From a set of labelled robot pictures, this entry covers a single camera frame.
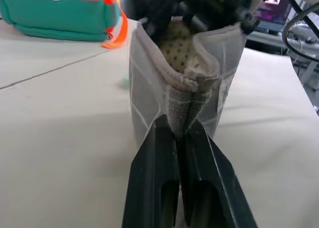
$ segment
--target orange webbing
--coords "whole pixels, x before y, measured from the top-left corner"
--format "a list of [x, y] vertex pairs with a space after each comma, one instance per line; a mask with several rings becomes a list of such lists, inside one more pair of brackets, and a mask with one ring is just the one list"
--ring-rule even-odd
[[117, 47], [122, 46], [123, 43], [125, 42], [127, 36], [128, 36], [128, 31], [129, 31], [128, 18], [126, 17], [125, 13], [121, 9], [121, 1], [120, 0], [116, 0], [116, 2], [118, 3], [119, 8], [121, 10], [122, 27], [121, 27], [119, 35], [115, 38], [115, 40], [110, 41], [110, 42], [104, 42], [102, 44], [102, 46], [104, 48], [107, 48], [107, 49], [113, 49], [113, 48], [117, 48]]

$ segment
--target black cable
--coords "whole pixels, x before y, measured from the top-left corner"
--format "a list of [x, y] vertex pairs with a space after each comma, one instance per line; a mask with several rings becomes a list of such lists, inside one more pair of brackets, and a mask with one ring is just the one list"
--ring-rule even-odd
[[[296, 0], [289, 0], [289, 2], [297, 14], [302, 12], [302, 9], [297, 4]], [[315, 35], [319, 37], [319, 30], [317, 26], [311, 21], [311, 19], [308, 16], [305, 16], [304, 21], [309, 26], [309, 28], [315, 33]]]
[[287, 46], [288, 49], [290, 49], [292, 52], [294, 52], [295, 54], [299, 55], [300, 57], [304, 57], [307, 58], [309, 60], [315, 61], [315, 62], [319, 62], [319, 59], [308, 56], [302, 52], [299, 52], [297, 49], [295, 49], [293, 46], [291, 46], [291, 44], [288, 41], [288, 32], [290, 30], [290, 28], [298, 21], [304, 19], [304, 17], [306, 17], [309, 13], [314, 12], [316, 10], [319, 10], [319, 2], [310, 6], [308, 9], [302, 11], [301, 13], [299, 13], [296, 17], [294, 17], [291, 21], [289, 21], [284, 30], [283, 30], [283, 41], [285, 43], [285, 45]]

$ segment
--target teal bag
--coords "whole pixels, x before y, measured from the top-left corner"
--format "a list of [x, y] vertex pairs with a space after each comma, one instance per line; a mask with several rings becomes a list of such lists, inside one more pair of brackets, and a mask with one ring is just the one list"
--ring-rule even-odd
[[[118, 0], [0, 0], [0, 13], [26, 35], [81, 41], [111, 39], [120, 13], [125, 16]], [[125, 20], [117, 43], [126, 38]]]

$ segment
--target polka dot fabric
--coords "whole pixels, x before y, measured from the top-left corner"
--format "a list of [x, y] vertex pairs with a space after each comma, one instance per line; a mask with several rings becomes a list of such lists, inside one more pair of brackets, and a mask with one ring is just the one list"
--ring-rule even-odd
[[190, 30], [183, 21], [173, 20], [158, 42], [167, 62], [177, 72], [184, 72], [188, 58], [190, 58], [191, 36]]

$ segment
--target white mesh bag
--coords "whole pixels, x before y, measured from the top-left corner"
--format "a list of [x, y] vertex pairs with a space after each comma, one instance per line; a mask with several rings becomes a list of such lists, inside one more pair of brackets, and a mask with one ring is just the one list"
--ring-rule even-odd
[[185, 31], [169, 31], [160, 50], [138, 24], [130, 53], [132, 120], [138, 147], [162, 114], [167, 115], [177, 138], [195, 119], [212, 138], [245, 42], [246, 36], [236, 24], [190, 35], [189, 39]]

